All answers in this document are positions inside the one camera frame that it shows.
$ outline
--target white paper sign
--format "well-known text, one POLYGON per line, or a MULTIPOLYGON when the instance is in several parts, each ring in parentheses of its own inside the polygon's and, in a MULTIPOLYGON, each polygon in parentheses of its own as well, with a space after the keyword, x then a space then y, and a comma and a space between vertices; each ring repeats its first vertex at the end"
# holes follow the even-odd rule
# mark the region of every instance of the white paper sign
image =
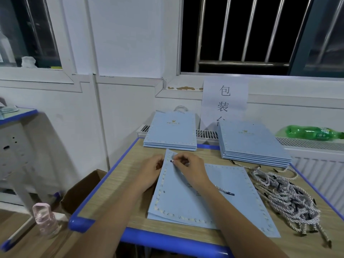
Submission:
POLYGON ((242 120, 247 98, 247 78, 204 76, 200 129, 216 131, 220 120, 242 120))

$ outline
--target pile of rope handles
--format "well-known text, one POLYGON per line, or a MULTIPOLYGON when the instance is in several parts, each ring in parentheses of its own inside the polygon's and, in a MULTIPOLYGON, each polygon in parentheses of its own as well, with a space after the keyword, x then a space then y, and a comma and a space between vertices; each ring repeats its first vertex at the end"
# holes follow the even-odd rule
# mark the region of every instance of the pile of rope handles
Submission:
POLYGON ((299 175, 290 166, 284 170, 263 172, 261 166, 251 168, 240 165, 232 160, 233 164, 250 170, 251 177, 257 181, 254 183, 260 197, 266 200, 277 215, 281 215, 286 223, 301 236, 307 233, 320 232, 326 244, 332 248, 332 241, 320 225, 320 210, 316 207, 316 201, 303 188, 294 185, 290 180, 296 179, 299 175), (292 178, 286 178, 278 173, 287 170, 295 174, 292 178))

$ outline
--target left hand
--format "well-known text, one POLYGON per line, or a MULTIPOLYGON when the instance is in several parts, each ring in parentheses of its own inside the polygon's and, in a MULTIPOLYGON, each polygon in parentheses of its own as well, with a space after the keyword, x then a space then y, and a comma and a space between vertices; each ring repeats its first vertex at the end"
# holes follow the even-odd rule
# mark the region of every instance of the left hand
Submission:
POLYGON ((140 171, 135 179, 136 184, 142 192, 146 191, 159 177, 164 156, 162 154, 154 155, 142 162, 140 171))

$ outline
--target window frame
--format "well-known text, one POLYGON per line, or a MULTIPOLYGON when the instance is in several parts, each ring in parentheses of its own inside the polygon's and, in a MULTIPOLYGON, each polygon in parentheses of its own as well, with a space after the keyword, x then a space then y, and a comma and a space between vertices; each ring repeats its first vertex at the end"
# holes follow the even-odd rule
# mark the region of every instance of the window frame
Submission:
POLYGON ((82 92, 62 0, 46 0, 62 69, 0 67, 0 87, 82 92))
POLYGON ((204 76, 245 76, 249 78, 248 103, 344 109, 342 78, 180 72, 183 0, 165 0, 165 4, 164 47, 168 64, 163 74, 164 88, 156 97, 201 100, 204 76))

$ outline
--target pink water bottle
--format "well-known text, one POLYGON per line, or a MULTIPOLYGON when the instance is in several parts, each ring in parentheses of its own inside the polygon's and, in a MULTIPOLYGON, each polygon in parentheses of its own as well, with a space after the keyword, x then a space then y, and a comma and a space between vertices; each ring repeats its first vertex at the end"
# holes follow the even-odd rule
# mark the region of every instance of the pink water bottle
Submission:
POLYGON ((47 238, 52 238, 61 229, 50 205, 46 203, 37 203, 32 207, 33 215, 41 234, 47 238))

